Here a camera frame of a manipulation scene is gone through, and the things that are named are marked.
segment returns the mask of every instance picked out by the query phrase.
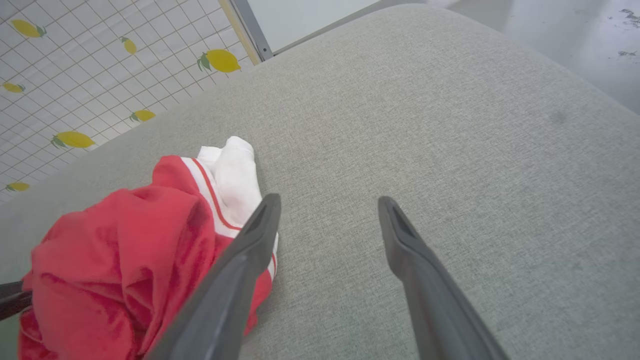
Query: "lemon patterned fabric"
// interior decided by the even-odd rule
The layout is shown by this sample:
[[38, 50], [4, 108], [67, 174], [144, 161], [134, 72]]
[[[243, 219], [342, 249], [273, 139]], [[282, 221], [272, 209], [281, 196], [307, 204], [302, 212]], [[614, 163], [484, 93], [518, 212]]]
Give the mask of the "lemon patterned fabric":
[[218, 0], [0, 0], [0, 204], [253, 66]]

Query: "red stripe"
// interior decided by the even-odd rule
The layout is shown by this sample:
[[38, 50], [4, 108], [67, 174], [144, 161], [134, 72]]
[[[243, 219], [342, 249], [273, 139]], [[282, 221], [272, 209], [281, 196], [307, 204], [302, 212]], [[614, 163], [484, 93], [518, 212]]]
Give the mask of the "red stripe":
[[220, 221], [222, 221], [222, 224], [225, 224], [225, 226], [228, 227], [229, 229], [242, 230], [240, 227], [233, 226], [230, 223], [228, 223], [225, 220], [225, 218], [222, 216], [222, 211], [220, 210], [220, 205], [218, 204], [218, 200], [216, 198], [216, 193], [213, 192], [213, 187], [211, 186], [211, 182], [209, 181], [209, 176], [207, 176], [207, 173], [205, 172], [204, 168], [202, 167], [199, 161], [193, 158], [192, 160], [196, 164], [196, 166], [200, 169], [200, 172], [202, 173], [202, 177], [204, 177], [204, 181], [207, 183], [207, 187], [209, 188], [209, 192], [211, 193], [211, 197], [213, 198], [213, 204], [216, 206], [216, 212], [218, 213], [218, 217], [220, 218]]

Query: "yellow lemon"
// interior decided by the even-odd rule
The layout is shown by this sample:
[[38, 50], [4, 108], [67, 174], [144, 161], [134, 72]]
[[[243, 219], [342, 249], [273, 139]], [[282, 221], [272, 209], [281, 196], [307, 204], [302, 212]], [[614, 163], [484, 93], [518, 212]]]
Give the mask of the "yellow lemon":
[[23, 34], [26, 37], [41, 38], [47, 33], [47, 30], [45, 30], [44, 26], [34, 27], [33, 25], [31, 25], [30, 23], [24, 20], [12, 20], [11, 23], [13, 24], [13, 26], [15, 26], [15, 29], [20, 34]]
[[5, 189], [7, 189], [10, 192], [23, 192], [28, 188], [29, 188], [29, 184], [25, 184], [21, 182], [11, 183], [5, 187]]
[[11, 83], [5, 83], [4, 88], [9, 90], [10, 92], [23, 92], [24, 91], [24, 86], [22, 85], [14, 85]]
[[202, 53], [202, 56], [198, 59], [198, 68], [200, 71], [202, 71], [202, 67], [211, 70], [209, 65], [222, 72], [240, 70], [236, 56], [222, 49], [209, 50], [206, 54]]
[[120, 41], [124, 44], [124, 49], [129, 52], [129, 54], [133, 55], [136, 53], [136, 51], [138, 50], [136, 48], [136, 44], [133, 43], [133, 41], [129, 40], [128, 38], [125, 37], [121, 37]]
[[85, 134], [78, 133], [77, 131], [65, 131], [64, 133], [58, 133], [53, 136], [51, 140], [51, 145], [56, 148], [60, 147], [89, 147], [95, 144], [93, 140], [89, 136]]
[[135, 121], [147, 121], [148, 119], [151, 119], [152, 117], [154, 117], [156, 114], [152, 113], [151, 111], [148, 110], [138, 110], [134, 113], [131, 114], [131, 116], [129, 117], [130, 120], [135, 120]]

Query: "sofa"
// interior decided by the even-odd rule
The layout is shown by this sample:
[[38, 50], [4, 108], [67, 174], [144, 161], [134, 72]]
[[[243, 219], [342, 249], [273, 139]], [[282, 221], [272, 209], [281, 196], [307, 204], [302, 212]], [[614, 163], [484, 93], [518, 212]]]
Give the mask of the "sofa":
[[[63, 214], [232, 135], [282, 197], [278, 273], [241, 359], [417, 357], [389, 195], [513, 359], [640, 353], [640, 117], [448, 10], [395, 6], [288, 50], [0, 208], [0, 283]], [[0, 323], [15, 346], [16, 319]]]

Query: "red garment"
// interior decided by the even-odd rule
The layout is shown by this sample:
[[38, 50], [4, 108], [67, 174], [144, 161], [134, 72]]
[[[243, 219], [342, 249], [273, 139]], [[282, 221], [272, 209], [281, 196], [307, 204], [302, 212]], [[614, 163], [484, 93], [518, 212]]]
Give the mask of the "red garment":
[[[239, 230], [222, 217], [211, 179], [198, 160], [167, 156], [151, 185], [61, 217], [31, 253], [23, 290], [33, 290], [33, 306], [20, 317], [20, 359], [149, 351]], [[265, 271], [245, 332], [270, 291]]]

